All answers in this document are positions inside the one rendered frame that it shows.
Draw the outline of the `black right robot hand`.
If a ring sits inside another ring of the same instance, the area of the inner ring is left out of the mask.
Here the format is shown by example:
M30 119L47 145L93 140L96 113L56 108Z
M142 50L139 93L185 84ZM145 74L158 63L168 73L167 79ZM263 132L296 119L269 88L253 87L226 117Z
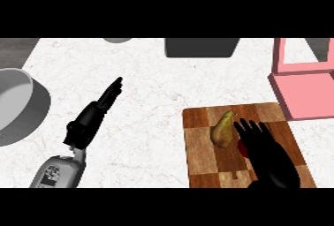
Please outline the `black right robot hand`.
M257 124L244 118L234 123L241 141L248 150L250 164L257 180L248 188L299 188L300 177L282 145L275 141L263 122Z

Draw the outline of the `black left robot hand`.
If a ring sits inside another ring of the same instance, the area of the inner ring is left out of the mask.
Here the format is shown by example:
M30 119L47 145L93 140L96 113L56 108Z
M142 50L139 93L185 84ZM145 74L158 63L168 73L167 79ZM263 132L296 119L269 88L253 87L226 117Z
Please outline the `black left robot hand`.
M89 103L78 117L68 123L67 136L62 143L71 148L86 149L90 145L105 114L121 94L121 81L123 78L118 77L106 88L99 100Z

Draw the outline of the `red can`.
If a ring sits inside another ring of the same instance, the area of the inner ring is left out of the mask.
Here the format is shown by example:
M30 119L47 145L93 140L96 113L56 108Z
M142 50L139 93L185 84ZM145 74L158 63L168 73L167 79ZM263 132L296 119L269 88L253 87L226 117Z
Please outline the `red can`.
M242 143L242 140L239 139L239 141L238 141L238 150L239 150L239 154L245 157L245 158L248 158L248 150L247 150L247 148L245 148L245 146L244 146L244 143Z

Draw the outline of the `checkered wooden cutting board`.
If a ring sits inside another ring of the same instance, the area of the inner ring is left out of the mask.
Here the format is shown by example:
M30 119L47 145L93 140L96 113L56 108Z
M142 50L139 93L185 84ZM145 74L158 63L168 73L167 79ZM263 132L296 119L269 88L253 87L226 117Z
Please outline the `checkered wooden cutting board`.
M239 152L239 135L234 130L234 140L226 148L217 147L210 132L223 114L232 110L234 120L242 118L263 122L275 140L291 158L300 177L300 187L315 188L304 157L296 143L284 112L276 102L229 106L191 108L183 110L183 140L188 163L189 186L201 188L247 188L257 179L251 162Z

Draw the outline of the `pink cardboard box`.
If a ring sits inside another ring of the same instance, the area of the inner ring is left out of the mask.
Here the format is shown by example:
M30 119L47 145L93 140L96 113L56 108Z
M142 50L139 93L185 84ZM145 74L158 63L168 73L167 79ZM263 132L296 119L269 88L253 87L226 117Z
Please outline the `pink cardboard box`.
M288 121L334 118L334 38L325 62L287 64L285 38L273 39L273 64L267 76Z

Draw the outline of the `yellow-green pear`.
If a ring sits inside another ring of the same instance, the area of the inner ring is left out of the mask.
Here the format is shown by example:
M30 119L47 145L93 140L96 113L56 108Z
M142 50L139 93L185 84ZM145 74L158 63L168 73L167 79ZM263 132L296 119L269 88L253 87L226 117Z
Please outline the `yellow-green pear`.
M219 119L210 132L211 142L220 148L228 147L234 139L234 116L236 116L236 113L234 110L229 110Z

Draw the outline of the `grey metal pot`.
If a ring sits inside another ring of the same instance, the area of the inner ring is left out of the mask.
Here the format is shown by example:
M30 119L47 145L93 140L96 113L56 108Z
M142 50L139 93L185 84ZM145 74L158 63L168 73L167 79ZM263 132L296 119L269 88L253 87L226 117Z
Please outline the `grey metal pot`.
M47 88L18 68L0 69L0 147L38 128L50 109Z

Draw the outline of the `dark grey block appliance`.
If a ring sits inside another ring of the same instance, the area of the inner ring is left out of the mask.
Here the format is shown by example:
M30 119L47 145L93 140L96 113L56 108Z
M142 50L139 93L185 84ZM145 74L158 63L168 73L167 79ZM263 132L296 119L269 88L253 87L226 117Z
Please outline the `dark grey block appliance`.
M239 38L167 38L167 57L231 57Z

